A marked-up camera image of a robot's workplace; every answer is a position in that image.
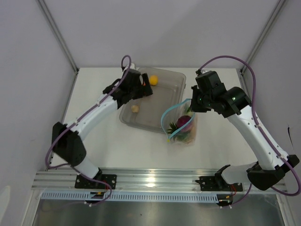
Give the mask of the toy pineapple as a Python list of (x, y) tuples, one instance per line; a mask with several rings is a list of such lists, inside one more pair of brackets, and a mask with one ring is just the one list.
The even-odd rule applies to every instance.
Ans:
[(196, 136), (196, 126), (194, 121), (191, 121), (186, 127), (178, 130), (175, 123), (169, 123), (169, 129), (167, 130), (167, 139), (173, 143), (190, 144), (194, 142)]

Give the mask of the purple toy onion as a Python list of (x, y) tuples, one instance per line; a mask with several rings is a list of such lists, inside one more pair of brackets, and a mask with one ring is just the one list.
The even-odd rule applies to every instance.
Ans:
[(181, 117), (178, 119), (177, 123), (176, 123), (177, 128), (179, 129), (179, 128), (182, 127), (181, 132), (188, 132), (188, 131), (190, 131), (190, 130), (192, 129), (192, 127), (193, 127), (193, 122), (190, 122), (189, 124), (187, 124), (187, 125), (184, 127), (184, 125), (185, 125), (190, 119), (191, 119), (190, 116), (187, 116), (187, 115), (181, 116)]

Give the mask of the aluminium frame post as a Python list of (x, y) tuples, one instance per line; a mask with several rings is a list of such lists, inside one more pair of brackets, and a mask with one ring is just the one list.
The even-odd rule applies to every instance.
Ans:
[(49, 10), (47, 3), (45, 0), (36, 0), (37, 5), (39, 6), (48, 26), (50, 27), (50, 30), (52, 31), (54, 38), (56, 39), (59, 47), (61, 48), (63, 54), (65, 55), (69, 65), (71, 66), (72, 70), (75, 74), (79, 72), (79, 68), (77, 64), (75, 63), (75, 60), (65, 42), (64, 37), (62, 36), (62, 33), (60, 29), (57, 26), (57, 23), (55, 22), (54, 17), (52, 16), (51, 11)]
[(272, 12), (270, 13), (267, 21), (264, 23), (264, 26), (258, 35), (255, 44), (253, 45), (250, 53), (248, 54), (246, 58), (246, 63), (251, 65), (251, 63), (254, 61), (258, 51), (262, 47), (263, 43), (267, 39), (269, 33), (271, 32), (273, 26), (276, 24), (279, 16), (281, 15), (282, 11), (284, 10), (288, 0), (278, 0), (276, 2), (276, 5), (274, 6)]

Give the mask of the left aluminium frame post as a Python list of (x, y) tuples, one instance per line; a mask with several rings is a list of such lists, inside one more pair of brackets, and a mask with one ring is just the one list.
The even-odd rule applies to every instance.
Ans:
[(65, 55), (69, 65), (71, 66), (72, 70), (75, 74), (79, 72), (79, 68), (77, 64), (75, 63), (75, 60), (65, 42), (64, 37), (62, 36), (62, 33), (60, 29), (57, 26), (57, 23), (55, 22), (54, 17), (52, 16), (51, 11), (49, 10), (47, 3), (45, 0), (36, 0), (37, 5), (39, 6), (48, 26), (50, 27), (50, 30), (52, 31), (54, 38), (56, 39), (59, 47), (61, 48), (63, 54)]

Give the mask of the right aluminium frame post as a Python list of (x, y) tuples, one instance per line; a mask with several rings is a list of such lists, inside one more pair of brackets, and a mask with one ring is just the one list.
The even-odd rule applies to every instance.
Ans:
[(258, 51), (262, 47), (263, 43), (267, 39), (269, 33), (271, 32), (273, 26), (276, 24), (279, 16), (281, 15), (282, 11), (284, 10), (288, 0), (278, 0), (276, 2), (276, 5), (274, 6), (272, 12), (270, 13), (267, 21), (264, 23), (264, 26), (258, 35), (255, 44), (253, 45), (250, 53), (248, 54), (246, 58), (246, 63), (251, 65), (251, 63), (254, 61)]

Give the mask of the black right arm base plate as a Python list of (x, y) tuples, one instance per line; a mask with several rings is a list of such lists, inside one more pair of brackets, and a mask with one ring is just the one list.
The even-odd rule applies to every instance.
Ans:
[(217, 191), (217, 192), (242, 192), (243, 186), (238, 183), (227, 184), (222, 178), (215, 176), (200, 176), (195, 180), (200, 185), (201, 191)]

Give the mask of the clear zip top bag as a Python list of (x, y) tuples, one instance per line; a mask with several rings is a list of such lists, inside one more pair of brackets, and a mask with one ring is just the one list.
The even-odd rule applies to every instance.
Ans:
[(197, 116), (190, 108), (191, 99), (169, 107), (161, 116), (161, 127), (171, 144), (191, 145), (196, 139)]

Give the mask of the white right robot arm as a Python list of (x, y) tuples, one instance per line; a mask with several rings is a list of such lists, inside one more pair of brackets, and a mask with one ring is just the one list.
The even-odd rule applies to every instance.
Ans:
[(300, 160), (288, 154), (271, 137), (259, 118), (252, 113), (252, 101), (239, 87), (226, 89), (217, 72), (196, 72), (190, 108), (196, 113), (214, 110), (240, 132), (256, 156), (247, 165), (225, 165), (215, 173), (215, 186), (225, 190), (231, 184), (251, 183), (265, 191), (291, 171)]

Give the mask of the clear grey plastic bin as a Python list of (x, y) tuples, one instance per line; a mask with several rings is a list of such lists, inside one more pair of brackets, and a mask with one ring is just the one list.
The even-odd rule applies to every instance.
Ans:
[[(150, 67), (142, 67), (138, 71), (147, 73), (148, 76), (158, 76), (158, 84), (151, 87), (151, 96), (130, 100), (124, 105), (119, 119), (130, 127), (163, 133), (161, 116), (169, 107), (182, 101), (186, 76), (183, 73)], [(138, 113), (131, 111), (132, 105), (139, 106)]]

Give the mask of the white toy garlic bulb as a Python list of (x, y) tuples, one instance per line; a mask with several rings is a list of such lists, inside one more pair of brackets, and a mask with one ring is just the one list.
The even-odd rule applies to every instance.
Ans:
[(133, 113), (138, 113), (138, 112), (139, 112), (139, 106), (137, 106), (137, 105), (132, 105), (132, 106), (131, 106), (131, 111), (132, 111)]

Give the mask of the aluminium table edge rail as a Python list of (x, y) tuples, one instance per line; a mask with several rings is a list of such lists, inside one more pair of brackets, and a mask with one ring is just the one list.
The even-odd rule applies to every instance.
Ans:
[[(103, 181), (115, 185), (114, 191), (123, 192), (171, 192), (200, 193), (196, 180), (201, 176), (213, 176), (209, 169), (103, 169)], [(75, 190), (75, 186), (87, 182), (70, 168), (50, 169), (36, 173), (33, 190)]]

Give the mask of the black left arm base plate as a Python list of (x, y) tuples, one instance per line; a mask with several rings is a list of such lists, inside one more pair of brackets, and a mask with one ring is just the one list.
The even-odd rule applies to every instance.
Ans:
[(87, 179), (82, 175), (77, 175), (74, 187), (76, 189), (115, 189), (117, 184), (116, 174), (101, 174), (97, 178)]

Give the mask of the white toy radish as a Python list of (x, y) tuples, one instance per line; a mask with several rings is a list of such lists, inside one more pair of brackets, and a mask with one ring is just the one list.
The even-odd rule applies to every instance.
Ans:
[(191, 108), (188, 106), (185, 111), (184, 111), (184, 114), (187, 115), (187, 116), (190, 116), (192, 117), (194, 112), (191, 110)]

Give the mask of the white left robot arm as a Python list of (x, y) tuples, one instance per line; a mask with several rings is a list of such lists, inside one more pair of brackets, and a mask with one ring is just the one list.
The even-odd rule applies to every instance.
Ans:
[(102, 171), (87, 157), (84, 139), (97, 124), (130, 100), (152, 94), (146, 73), (125, 69), (122, 77), (107, 86), (93, 106), (79, 118), (69, 124), (58, 122), (53, 126), (50, 151), (85, 178), (91, 188), (98, 188), (102, 183)]

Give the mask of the yellow toy lemon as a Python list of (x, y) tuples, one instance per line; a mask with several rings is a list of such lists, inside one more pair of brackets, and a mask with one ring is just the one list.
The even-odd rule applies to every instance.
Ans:
[(152, 85), (152, 86), (156, 86), (156, 85), (158, 84), (158, 76), (156, 76), (156, 75), (151, 75), (151, 76), (149, 77), (149, 83), (150, 83), (150, 85)]

